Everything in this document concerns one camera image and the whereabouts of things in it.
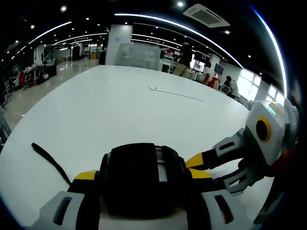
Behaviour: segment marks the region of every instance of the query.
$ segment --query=window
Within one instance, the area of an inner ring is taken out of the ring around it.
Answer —
[[[268,94],[267,94],[267,97],[265,98],[265,100],[269,101],[269,102],[278,102],[283,106],[284,96],[274,86],[270,85],[269,91],[268,91]]]
[[[239,94],[249,101],[254,101],[260,83],[261,77],[257,76],[253,72],[243,69],[237,81]]]

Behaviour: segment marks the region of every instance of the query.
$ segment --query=tiled floor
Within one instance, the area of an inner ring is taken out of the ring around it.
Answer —
[[[73,78],[77,74],[84,72],[98,65],[97,59],[87,58],[78,61],[61,62],[57,65],[57,75],[50,78],[46,82],[32,86],[29,89],[20,89],[12,93],[10,101],[4,106],[4,115],[11,129],[18,124],[24,114],[26,114],[33,105],[60,86],[67,80]]]

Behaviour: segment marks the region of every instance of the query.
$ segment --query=person in black shirt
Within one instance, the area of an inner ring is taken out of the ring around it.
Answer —
[[[224,82],[224,85],[230,87],[230,82],[231,82],[231,77],[227,76],[226,81]]]
[[[188,68],[190,67],[190,62],[192,61],[192,50],[187,42],[182,45],[182,49],[177,60],[178,59],[180,60],[173,74],[181,77],[186,77]]]

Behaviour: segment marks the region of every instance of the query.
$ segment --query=black strap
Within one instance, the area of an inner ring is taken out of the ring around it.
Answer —
[[[69,184],[71,185],[71,181],[69,180],[68,176],[66,175],[65,171],[62,169],[62,167],[50,156],[49,153],[47,153],[42,147],[40,147],[39,145],[32,143],[32,148],[35,150],[35,152],[37,152],[41,157],[43,157],[44,159],[46,159],[48,162],[50,162],[57,170],[58,172],[61,174],[61,176],[63,177],[63,179]]]

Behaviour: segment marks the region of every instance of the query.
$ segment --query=desk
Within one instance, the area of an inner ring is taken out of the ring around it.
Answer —
[[[203,102],[152,91],[149,85],[192,93]],[[68,189],[56,169],[32,150],[32,142],[72,181],[99,169],[112,148],[129,143],[167,145],[188,160],[244,127],[248,113],[237,101],[192,80],[150,69],[96,66],[57,87],[18,123],[0,155],[0,195],[17,221],[29,226],[49,199]],[[210,173],[217,177],[236,168],[232,161]],[[236,196],[251,218],[270,190],[272,180],[265,179]]]

